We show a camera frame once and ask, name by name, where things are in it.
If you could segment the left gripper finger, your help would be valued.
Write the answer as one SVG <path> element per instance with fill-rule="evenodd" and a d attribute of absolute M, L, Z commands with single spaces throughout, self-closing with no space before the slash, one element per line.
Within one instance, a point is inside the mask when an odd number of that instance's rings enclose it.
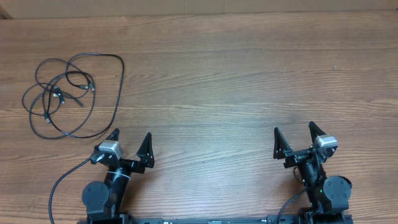
<path fill-rule="evenodd" d="M 119 141 L 119 129 L 115 128 L 112 133 L 106 138 L 106 140 L 110 141 Z"/>
<path fill-rule="evenodd" d="M 144 167 L 153 168 L 155 164 L 154 153 L 152 150 L 152 134 L 148 132 L 137 151 L 137 156 L 140 158 L 140 163 Z"/>

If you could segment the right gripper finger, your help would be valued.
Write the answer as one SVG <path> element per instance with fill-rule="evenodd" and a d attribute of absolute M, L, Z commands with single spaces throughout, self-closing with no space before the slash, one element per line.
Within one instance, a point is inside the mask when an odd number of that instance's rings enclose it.
<path fill-rule="evenodd" d="M 311 135 L 311 139 L 312 139 L 312 143 L 316 143 L 319 140 L 323 139 L 326 136 L 326 133 L 321 130 L 316 124 L 315 122 L 311 121 L 308 124 L 309 130 L 310 130 L 310 135 Z"/>
<path fill-rule="evenodd" d="M 287 140 L 278 127 L 274 128 L 274 159 L 284 159 L 292 152 Z"/>

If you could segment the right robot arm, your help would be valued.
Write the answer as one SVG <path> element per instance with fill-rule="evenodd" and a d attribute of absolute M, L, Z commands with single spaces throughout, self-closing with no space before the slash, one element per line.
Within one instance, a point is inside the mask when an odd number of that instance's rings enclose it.
<path fill-rule="evenodd" d="M 273 158 L 284 160 L 284 167 L 298 173 L 294 177 L 303 185 L 303 190 L 284 203 L 276 217 L 267 217 L 273 223 L 353 223 L 352 216 L 345 215 L 349 209 L 352 183 L 340 175 L 327 176 L 323 163 L 331 158 L 338 148 L 338 140 L 321 130 L 313 121 L 308 128 L 312 144 L 307 149 L 293 150 L 281 130 L 274 128 Z M 296 215 L 284 215 L 284 210 L 293 201 L 306 194 L 309 207 L 300 208 Z"/>

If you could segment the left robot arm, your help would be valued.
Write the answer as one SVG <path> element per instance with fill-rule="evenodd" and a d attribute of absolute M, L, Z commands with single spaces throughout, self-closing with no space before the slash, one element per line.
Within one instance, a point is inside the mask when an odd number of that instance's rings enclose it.
<path fill-rule="evenodd" d="M 129 212 L 121 210 L 121 205 L 131 174 L 143 174 L 147 168 L 154 167 L 151 133 L 146 134 L 136 155 L 138 161 L 123 158 L 118 128 L 94 147 L 89 161 L 106 166 L 108 171 L 104 181 L 91 182 L 83 189 L 81 199 L 86 207 L 87 223 L 136 222 Z"/>

